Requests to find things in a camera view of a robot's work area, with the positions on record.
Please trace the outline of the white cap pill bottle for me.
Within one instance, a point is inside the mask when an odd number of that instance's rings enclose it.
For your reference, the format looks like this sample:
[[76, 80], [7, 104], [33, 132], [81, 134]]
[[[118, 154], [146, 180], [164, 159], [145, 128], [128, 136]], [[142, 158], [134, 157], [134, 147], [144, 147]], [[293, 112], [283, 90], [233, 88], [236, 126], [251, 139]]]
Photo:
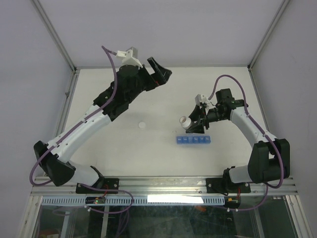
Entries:
[[186, 116], [182, 116], [179, 120], [182, 128], [184, 128], [185, 130], [189, 129], [190, 126], [192, 125], [192, 120], [189, 117]]

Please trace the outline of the blue weekly pill organizer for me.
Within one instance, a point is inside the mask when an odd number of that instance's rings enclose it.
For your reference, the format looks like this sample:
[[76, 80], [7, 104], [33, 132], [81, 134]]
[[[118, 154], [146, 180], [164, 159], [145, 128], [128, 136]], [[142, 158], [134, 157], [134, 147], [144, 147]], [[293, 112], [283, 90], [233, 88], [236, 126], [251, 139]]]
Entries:
[[176, 137], [177, 144], [211, 144], [208, 135], [179, 135]]

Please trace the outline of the white bottle cap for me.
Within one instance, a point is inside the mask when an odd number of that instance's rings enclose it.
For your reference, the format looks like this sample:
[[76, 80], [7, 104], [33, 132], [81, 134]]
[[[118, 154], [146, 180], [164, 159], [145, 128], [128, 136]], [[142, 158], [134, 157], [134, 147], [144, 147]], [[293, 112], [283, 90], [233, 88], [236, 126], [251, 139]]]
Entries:
[[143, 121], [141, 121], [141, 122], [139, 122], [138, 127], [140, 129], [144, 129], [146, 127], [146, 124]]

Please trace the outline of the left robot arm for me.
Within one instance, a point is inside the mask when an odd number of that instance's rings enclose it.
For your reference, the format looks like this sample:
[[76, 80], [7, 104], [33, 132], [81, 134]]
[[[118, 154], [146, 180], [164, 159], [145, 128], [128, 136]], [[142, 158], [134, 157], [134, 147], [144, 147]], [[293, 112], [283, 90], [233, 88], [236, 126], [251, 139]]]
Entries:
[[144, 66], [121, 66], [115, 73], [114, 81], [72, 128], [47, 143], [38, 141], [34, 145], [39, 166], [55, 186], [75, 182], [85, 184], [95, 193], [103, 189], [105, 177], [97, 168], [79, 165], [70, 159], [93, 134], [125, 112], [142, 92], [168, 82], [171, 70], [159, 65], [153, 57], [148, 58], [148, 63], [154, 70], [152, 74]]

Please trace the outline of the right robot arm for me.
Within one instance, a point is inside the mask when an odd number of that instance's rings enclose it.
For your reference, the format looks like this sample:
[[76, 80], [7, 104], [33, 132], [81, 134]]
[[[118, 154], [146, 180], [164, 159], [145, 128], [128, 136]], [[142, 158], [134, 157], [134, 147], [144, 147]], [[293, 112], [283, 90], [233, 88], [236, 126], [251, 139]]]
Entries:
[[228, 120], [243, 133], [252, 151], [247, 165], [225, 169], [222, 178], [208, 178], [207, 191], [223, 195], [249, 193], [251, 190], [245, 188], [249, 183], [265, 183], [269, 187], [279, 188], [283, 180], [290, 176], [289, 142], [263, 130], [246, 112], [248, 105], [245, 101], [236, 100], [230, 89], [221, 89], [215, 95], [217, 103], [213, 108], [206, 96], [197, 95], [192, 113], [180, 118], [185, 132], [192, 135], [188, 142], [203, 141], [203, 134], [210, 123]]

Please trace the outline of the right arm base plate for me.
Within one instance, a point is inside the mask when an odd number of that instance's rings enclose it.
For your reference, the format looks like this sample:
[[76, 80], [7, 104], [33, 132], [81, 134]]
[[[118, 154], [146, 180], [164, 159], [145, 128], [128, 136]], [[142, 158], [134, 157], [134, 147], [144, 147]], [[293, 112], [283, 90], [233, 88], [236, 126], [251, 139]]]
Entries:
[[227, 168], [223, 171], [222, 177], [206, 178], [207, 193], [219, 193], [228, 196], [230, 193], [251, 193], [249, 186], [245, 186], [245, 182], [233, 183], [229, 171], [234, 167]]

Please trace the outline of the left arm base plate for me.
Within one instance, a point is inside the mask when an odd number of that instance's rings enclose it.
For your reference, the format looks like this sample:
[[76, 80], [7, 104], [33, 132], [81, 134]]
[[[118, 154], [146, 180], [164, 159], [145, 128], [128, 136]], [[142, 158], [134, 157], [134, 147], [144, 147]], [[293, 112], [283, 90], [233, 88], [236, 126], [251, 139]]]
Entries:
[[76, 194], [118, 194], [119, 178], [102, 177], [91, 186], [77, 184]]

